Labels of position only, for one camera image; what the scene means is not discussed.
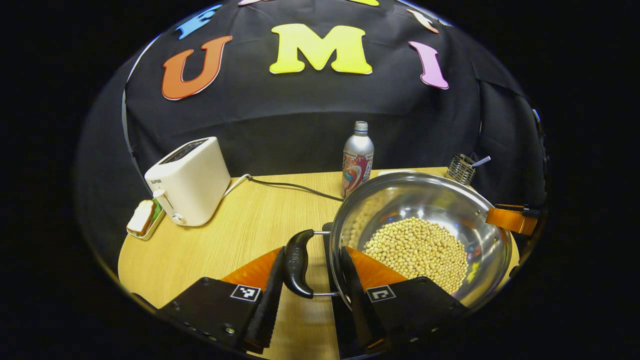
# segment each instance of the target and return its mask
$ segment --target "metal utensil holder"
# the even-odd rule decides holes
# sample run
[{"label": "metal utensil holder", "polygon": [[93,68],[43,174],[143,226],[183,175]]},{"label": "metal utensil holder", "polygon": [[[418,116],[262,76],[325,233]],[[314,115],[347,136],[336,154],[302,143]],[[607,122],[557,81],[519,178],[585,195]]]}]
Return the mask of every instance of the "metal utensil holder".
[{"label": "metal utensil holder", "polygon": [[462,185],[469,185],[476,174],[476,168],[471,166],[474,163],[475,161],[464,154],[455,154],[445,177],[455,180]]}]

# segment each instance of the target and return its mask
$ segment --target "toast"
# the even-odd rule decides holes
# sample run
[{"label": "toast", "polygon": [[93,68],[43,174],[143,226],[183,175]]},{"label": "toast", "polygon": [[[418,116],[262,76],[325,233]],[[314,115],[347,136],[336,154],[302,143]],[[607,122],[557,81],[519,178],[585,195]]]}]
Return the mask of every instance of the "toast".
[{"label": "toast", "polygon": [[138,236],[144,236],[151,226],[155,210],[156,204],[153,200],[142,200],[129,220],[127,230]]}]

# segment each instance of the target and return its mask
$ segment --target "toaster cord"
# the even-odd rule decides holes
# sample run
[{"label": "toaster cord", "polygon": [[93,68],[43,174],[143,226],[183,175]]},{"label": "toaster cord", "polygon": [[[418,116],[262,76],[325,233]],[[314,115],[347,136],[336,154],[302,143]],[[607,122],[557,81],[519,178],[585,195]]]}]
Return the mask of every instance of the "toaster cord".
[{"label": "toaster cord", "polygon": [[229,189],[227,189],[227,191],[225,192],[225,194],[223,195],[223,197],[227,196],[227,194],[228,194],[228,193],[230,193],[230,192],[231,192],[231,190],[233,190],[236,186],[238,186],[238,184],[239,184],[242,180],[244,180],[245,178],[246,178],[246,179],[248,179],[249,181],[253,181],[253,182],[255,182],[255,183],[259,183],[259,184],[263,184],[263,185],[291,186],[291,187],[294,187],[294,188],[301,188],[301,189],[303,189],[303,190],[306,190],[306,191],[308,191],[308,192],[314,193],[314,194],[316,194],[316,195],[320,195],[320,196],[322,196],[322,197],[326,197],[326,198],[333,199],[333,200],[337,200],[337,201],[341,201],[341,202],[342,202],[342,201],[344,201],[344,199],[341,199],[341,198],[339,198],[339,197],[335,197],[335,196],[331,196],[331,195],[328,195],[328,194],[325,194],[325,193],[321,193],[321,192],[319,192],[319,191],[317,191],[317,190],[313,190],[313,189],[311,189],[311,188],[307,188],[306,186],[302,186],[302,185],[298,185],[298,184],[289,184],[289,183],[272,183],[271,181],[256,180],[256,179],[254,179],[254,178],[253,178],[251,175],[249,175],[249,174],[242,175],[238,180],[236,180],[236,181],[234,182],[234,184],[233,184],[233,185],[231,185],[231,186],[229,187]]}]

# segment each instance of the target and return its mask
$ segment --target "silver bottle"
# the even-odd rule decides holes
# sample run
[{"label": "silver bottle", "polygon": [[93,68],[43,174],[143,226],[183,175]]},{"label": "silver bottle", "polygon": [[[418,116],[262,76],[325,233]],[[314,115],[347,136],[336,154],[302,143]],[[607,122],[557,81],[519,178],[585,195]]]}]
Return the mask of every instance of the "silver bottle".
[{"label": "silver bottle", "polygon": [[373,142],[368,134],[369,125],[356,121],[353,135],[344,144],[342,153],[342,196],[347,197],[358,186],[369,180],[373,164]]}]

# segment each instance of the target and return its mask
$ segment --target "white toaster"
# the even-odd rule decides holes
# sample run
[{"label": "white toaster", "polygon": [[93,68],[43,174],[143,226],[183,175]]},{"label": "white toaster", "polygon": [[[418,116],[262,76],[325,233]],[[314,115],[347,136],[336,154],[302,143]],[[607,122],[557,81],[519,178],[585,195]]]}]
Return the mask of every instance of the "white toaster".
[{"label": "white toaster", "polygon": [[171,152],[147,171],[145,180],[173,222],[200,226],[216,211],[231,177],[212,136]]}]

